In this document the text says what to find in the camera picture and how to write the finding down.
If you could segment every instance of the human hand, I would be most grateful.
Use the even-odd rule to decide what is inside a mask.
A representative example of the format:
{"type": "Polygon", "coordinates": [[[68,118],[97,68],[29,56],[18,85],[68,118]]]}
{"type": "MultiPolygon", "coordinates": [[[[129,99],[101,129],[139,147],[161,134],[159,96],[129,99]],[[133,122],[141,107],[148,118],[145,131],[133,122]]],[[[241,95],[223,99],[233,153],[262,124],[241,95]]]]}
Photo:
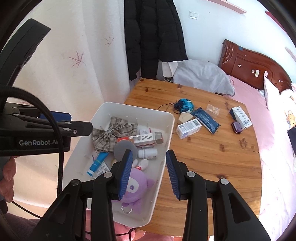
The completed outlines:
{"type": "Polygon", "coordinates": [[[4,196],[7,202],[11,202],[13,199],[13,177],[16,171],[15,159],[14,157],[10,157],[9,161],[3,167],[3,179],[0,181],[0,194],[4,196]]]}

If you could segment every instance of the medicine box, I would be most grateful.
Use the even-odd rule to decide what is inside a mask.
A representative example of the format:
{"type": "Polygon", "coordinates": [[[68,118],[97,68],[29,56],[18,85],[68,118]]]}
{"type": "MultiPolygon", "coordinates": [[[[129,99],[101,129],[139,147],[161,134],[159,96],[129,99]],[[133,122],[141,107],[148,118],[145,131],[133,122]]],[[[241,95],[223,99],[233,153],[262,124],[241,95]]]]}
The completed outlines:
{"type": "Polygon", "coordinates": [[[176,131],[180,139],[183,139],[198,132],[201,126],[201,123],[197,119],[193,119],[181,125],[178,125],[176,131]]]}
{"type": "Polygon", "coordinates": [[[231,108],[230,114],[240,123],[242,129],[246,129],[252,125],[251,120],[240,106],[231,108]]]}

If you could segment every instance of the plaid fabric bow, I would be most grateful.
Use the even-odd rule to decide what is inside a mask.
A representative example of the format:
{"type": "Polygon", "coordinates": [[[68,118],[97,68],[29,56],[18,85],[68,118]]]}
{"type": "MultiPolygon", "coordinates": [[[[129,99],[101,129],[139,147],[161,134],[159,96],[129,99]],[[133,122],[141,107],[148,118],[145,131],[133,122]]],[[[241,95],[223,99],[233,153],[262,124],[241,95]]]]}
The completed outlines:
{"type": "Polygon", "coordinates": [[[124,119],[112,117],[107,131],[93,128],[94,149],[109,153],[114,152],[117,138],[136,135],[137,127],[137,124],[129,125],[124,119]]]}

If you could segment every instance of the small white box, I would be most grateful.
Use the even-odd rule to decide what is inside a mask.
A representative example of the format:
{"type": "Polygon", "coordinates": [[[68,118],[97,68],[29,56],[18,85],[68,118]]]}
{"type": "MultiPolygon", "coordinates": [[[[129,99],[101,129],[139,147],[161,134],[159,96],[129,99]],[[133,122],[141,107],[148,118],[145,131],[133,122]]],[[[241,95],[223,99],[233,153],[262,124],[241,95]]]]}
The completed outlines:
{"type": "Polygon", "coordinates": [[[242,129],[248,128],[252,125],[251,120],[240,106],[233,107],[232,110],[235,119],[240,123],[242,129]]]}
{"type": "Polygon", "coordinates": [[[134,140],[133,144],[136,147],[149,146],[154,144],[163,144],[163,134],[161,133],[161,131],[156,131],[156,132],[144,134],[144,135],[131,136],[129,137],[129,139],[134,140]]]}
{"type": "Polygon", "coordinates": [[[201,126],[201,123],[197,119],[193,119],[181,125],[178,125],[176,131],[180,139],[183,139],[198,132],[201,126]]]}

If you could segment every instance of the purple plush toy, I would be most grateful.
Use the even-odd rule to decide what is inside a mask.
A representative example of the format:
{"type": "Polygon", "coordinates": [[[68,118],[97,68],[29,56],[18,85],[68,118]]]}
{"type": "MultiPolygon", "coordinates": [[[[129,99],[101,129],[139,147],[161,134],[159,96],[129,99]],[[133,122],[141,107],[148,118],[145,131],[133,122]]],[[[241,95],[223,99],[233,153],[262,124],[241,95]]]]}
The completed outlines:
{"type": "Polygon", "coordinates": [[[151,188],[155,181],[147,178],[146,174],[142,172],[148,167],[149,161],[143,159],[137,165],[138,160],[133,161],[133,168],[131,169],[130,178],[125,195],[122,197],[122,207],[129,206],[133,211],[140,213],[142,207],[142,197],[147,189],[151,188]]]}

